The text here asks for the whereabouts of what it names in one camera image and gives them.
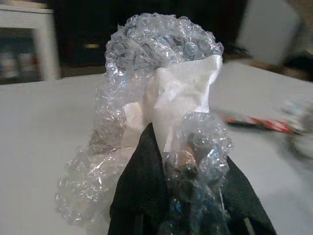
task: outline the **blurry object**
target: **blurry object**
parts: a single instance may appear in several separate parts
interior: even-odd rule
[[[45,0],[6,0],[5,4],[28,8],[47,8]]]
[[[286,122],[300,133],[289,139],[293,149],[313,158],[313,97],[299,95],[287,100],[282,113]]]
[[[26,29],[30,31],[29,37],[32,38],[34,46],[31,50],[24,47],[19,53],[32,54],[33,63],[39,64],[39,68],[37,65],[35,67],[41,75],[41,80],[60,78],[52,13],[53,11],[48,9],[0,5],[0,34],[8,36],[9,33],[10,37],[14,38],[15,34],[18,35]]]
[[[31,29],[0,29],[0,84],[42,81]]]
[[[229,125],[256,126],[267,130],[278,131],[288,134],[296,134],[297,129],[291,128],[290,125],[282,120],[253,118],[231,111],[214,110],[220,118]]]
[[[278,66],[288,54],[300,22],[284,0],[250,0],[236,43],[253,59]]]

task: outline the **black mesh fabric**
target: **black mesh fabric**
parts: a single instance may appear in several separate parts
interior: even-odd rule
[[[164,220],[168,210],[168,195],[165,185],[161,154],[152,124],[142,133],[137,149],[118,180],[115,196],[111,205],[111,223],[109,234],[133,234],[135,228],[123,225],[119,216],[144,215],[146,231],[149,234],[157,232],[158,225]]]
[[[228,184],[223,189],[233,235],[245,235],[243,219],[249,218],[256,235],[275,235],[260,200],[245,175],[228,158]],[[121,175],[111,205],[109,235],[156,235],[169,209],[162,158],[152,124]]]

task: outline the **dark background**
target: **dark background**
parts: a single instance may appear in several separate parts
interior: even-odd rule
[[[187,16],[216,35],[217,41],[235,43],[248,0],[50,0],[55,12],[61,64],[102,65],[105,44],[117,25],[144,12]],[[87,44],[99,45],[86,48]]]

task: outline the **black fabric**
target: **black fabric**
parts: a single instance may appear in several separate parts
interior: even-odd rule
[[[149,124],[142,133],[137,149],[118,180],[110,210],[109,234],[124,234],[120,233],[121,227],[129,226],[130,219],[118,218],[121,214],[132,214],[133,216],[144,214],[144,227],[148,228],[145,231],[149,231],[149,234],[152,235],[156,234],[158,225],[164,220],[167,210],[168,195],[162,158],[152,124]],[[132,225],[130,230],[127,234],[133,234]]]
[[[275,235],[260,200],[245,175],[228,158],[228,184],[223,188],[233,235],[248,234],[249,218],[256,235]],[[138,147],[121,175],[111,205],[109,235],[156,235],[169,209],[162,158],[152,124],[142,133]]]

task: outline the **clear plastic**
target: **clear plastic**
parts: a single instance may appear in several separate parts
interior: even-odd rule
[[[175,15],[157,13],[132,16],[125,26],[118,27],[106,47],[107,71],[103,84],[96,89],[89,145],[79,150],[76,157],[66,164],[67,176],[58,182],[55,195],[56,211],[61,217],[68,224],[85,228],[89,235],[103,234],[107,228],[105,220],[110,220],[108,212],[117,180],[131,157],[131,150],[121,148],[126,129],[123,106],[137,102],[143,96],[147,82],[158,68],[222,55],[224,49],[221,43],[215,42],[212,33],[204,31],[188,18],[177,19]],[[208,123],[215,120],[206,115],[203,120]],[[194,118],[194,122],[189,120],[192,126],[182,125],[190,129],[181,129],[178,135],[181,144],[187,141],[184,135],[193,133],[198,124],[202,123],[198,115],[191,117],[186,117],[185,121]],[[216,121],[214,123],[218,127],[216,136],[219,136],[223,133],[222,128]],[[204,136],[214,129],[205,130]],[[197,170],[206,171],[206,168],[213,166],[218,168],[212,175],[198,175],[203,177],[201,181],[197,180],[200,189],[206,179],[214,178],[219,182],[219,177],[227,170],[223,164],[228,142],[222,139],[213,143],[212,135],[213,132],[206,138],[210,137],[210,144],[221,154],[219,159],[223,163],[220,164],[219,160],[211,163],[210,158],[197,162]]]
[[[209,113],[187,114],[176,132],[173,152],[163,158],[170,194],[164,234],[229,234],[221,186],[233,147],[223,123]],[[203,227],[203,221],[209,224]]]

